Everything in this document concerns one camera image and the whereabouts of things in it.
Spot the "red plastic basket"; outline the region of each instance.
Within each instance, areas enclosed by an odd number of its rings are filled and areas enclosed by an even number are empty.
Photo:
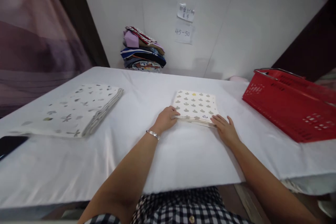
[[[281,69],[256,69],[243,100],[296,142],[336,138],[336,92]]]

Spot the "blue fabric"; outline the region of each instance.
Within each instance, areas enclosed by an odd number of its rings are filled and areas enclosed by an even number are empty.
[[[132,56],[136,56],[141,59],[145,59],[148,61],[153,61],[160,64],[162,67],[166,65],[166,60],[163,57],[160,57],[158,54],[153,53],[152,51],[142,50],[139,48],[129,48],[126,47],[124,50],[120,52],[122,58],[128,60]]]
[[[159,51],[156,50],[154,47],[139,47],[139,49],[142,49],[142,50],[145,50],[145,51],[150,51],[154,54],[157,54],[161,58],[164,58],[164,56],[162,54],[160,54]]]

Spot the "printed fabric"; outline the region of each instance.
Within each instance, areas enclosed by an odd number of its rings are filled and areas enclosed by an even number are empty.
[[[142,61],[142,59],[140,58],[136,58],[136,57],[128,57],[127,59],[124,59],[124,67],[125,68],[132,68],[133,64],[138,62],[138,61]]]
[[[10,133],[80,138],[92,134],[119,100],[123,89],[105,84],[83,84],[41,111]]]
[[[101,214],[85,224],[119,224],[111,214]],[[249,220],[226,210],[216,187],[142,195],[132,224],[224,223],[250,224]]]
[[[143,72],[161,72],[161,66],[158,63],[152,61],[138,61],[132,65],[134,70],[143,71]]]
[[[137,29],[133,26],[126,26],[125,28],[127,30],[132,31],[133,34],[137,35],[139,37],[139,39],[141,39],[146,45],[154,44],[154,43],[157,42],[156,40],[149,37],[148,35],[146,35],[145,33],[143,33],[142,31],[140,31],[139,29]]]
[[[211,116],[218,114],[216,97],[211,94],[187,90],[179,90],[174,98],[173,106],[181,114],[179,121],[213,127]]]

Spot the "wrist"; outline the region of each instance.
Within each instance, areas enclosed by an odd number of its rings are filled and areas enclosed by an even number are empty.
[[[227,146],[232,152],[236,152],[242,150],[245,147],[245,144],[243,144],[241,141],[235,141],[227,144]]]
[[[159,136],[161,136],[163,130],[161,130],[158,126],[156,126],[155,124],[149,128],[150,131],[155,132],[156,134],[158,134]]]

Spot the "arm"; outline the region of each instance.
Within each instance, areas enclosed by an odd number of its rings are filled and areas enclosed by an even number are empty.
[[[312,213],[240,141],[230,117],[212,116],[221,140],[236,157],[260,203],[285,223],[319,223]]]
[[[165,108],[150,128],[156,134],[171,128],[176,123],[173,116],[179,115],[173,106]],[[145,133],[139,142],[123,158],[120,164],[98,189],[78,224],[99,214],[112,214],[121,223],[132,221],[138,200],[142,194],[149,169],[151,168],[158,140],[149,133]]]

